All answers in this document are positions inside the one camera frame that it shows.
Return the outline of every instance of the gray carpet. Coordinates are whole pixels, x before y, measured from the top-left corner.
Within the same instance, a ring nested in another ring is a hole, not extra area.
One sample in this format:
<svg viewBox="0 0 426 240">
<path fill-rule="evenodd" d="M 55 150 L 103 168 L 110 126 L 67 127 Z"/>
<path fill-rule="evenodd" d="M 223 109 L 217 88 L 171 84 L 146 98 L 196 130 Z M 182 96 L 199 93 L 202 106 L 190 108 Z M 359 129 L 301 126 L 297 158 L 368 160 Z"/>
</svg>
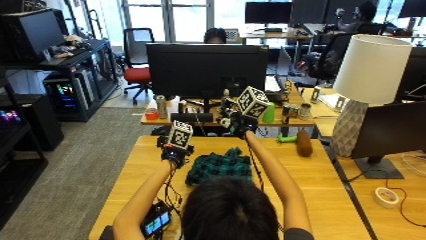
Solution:
<svg viewBox="0 0 426 240">
<path fill-rule="evenodd" d="M 66 138 L 0 232 L 2 240 L 88 238 L 136 139 L 152 127 L 134 109 L 100 108 L 87 123 L 63 123 Z"/>
</svg>

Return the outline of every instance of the red chair cushion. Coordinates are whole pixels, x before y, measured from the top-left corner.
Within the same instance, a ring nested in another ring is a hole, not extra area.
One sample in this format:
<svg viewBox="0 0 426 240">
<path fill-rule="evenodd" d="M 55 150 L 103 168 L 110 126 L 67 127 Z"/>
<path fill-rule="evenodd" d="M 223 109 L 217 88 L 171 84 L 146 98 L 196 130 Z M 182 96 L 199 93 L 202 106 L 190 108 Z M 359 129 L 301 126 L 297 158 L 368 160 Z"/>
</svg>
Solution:
<svg viewBox="0 0 426 240">
<path fill-rule="evenodd" d="M 124 71 L 124 79 L 130 83 L 150 83 L 150 67 L 148 68 L 128 68 Z"/>
</svg>

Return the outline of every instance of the table lamp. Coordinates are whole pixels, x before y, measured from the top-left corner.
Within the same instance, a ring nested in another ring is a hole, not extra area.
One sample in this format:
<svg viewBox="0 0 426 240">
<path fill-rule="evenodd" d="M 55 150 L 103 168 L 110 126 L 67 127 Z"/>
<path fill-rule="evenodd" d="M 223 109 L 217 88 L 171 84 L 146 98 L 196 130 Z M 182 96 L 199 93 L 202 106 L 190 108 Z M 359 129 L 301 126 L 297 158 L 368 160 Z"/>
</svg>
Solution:
<svg viewBox="0 0 426 240">
<path fill-rule="evenodd" d="M 352 37 L 333 89 L 351 99 L 332 135 L 332 149 L 351 157 L 369 104 L 395 101 L 412 45 L 407 41 L 377 36 Z"/>
</svg>

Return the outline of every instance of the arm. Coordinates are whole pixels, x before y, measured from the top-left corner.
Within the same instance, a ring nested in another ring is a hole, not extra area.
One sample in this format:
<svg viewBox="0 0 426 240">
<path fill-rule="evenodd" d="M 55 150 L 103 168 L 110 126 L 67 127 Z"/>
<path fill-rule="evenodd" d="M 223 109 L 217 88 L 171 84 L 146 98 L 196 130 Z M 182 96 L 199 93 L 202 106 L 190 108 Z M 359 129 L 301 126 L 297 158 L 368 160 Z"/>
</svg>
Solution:
<svg viewBox="0 0 426 240">
<path fill-rule="evenodd" d="M 140 230 L 140 224 L 148 214 L 163 183 L 167 181 L 175 168 L 175 164 L 171 164 L 170 161 L 162 161 L 159 169 L 138 189 L 114 222 L 116 240 L 146 239 Z"/>
<path fill-rule="evenodd" d="M 283 201 L 285 229 L 301 228 L 312 233 L 304 193 L 297 183 L 276 156 L 256 138 L 255 133 L 247 131 L 245 134 L 249 146 L 263 164 L 268 178 Z"/>
</svg>

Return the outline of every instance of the white lampshade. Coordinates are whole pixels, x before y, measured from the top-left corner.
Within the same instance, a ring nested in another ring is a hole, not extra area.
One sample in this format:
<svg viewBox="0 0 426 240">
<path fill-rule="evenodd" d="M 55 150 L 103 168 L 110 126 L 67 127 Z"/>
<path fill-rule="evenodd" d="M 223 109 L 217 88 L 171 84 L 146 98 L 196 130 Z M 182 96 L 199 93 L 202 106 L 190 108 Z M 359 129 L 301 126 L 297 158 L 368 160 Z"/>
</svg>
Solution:
<svg viewBox="0 0 426 240">
<path fill-rule="evenodd" d="M 355 35 L 333 89 L 359 102 L 393 102 L 411 52 L 411 43 L 401 39 Z"/>
</svg>

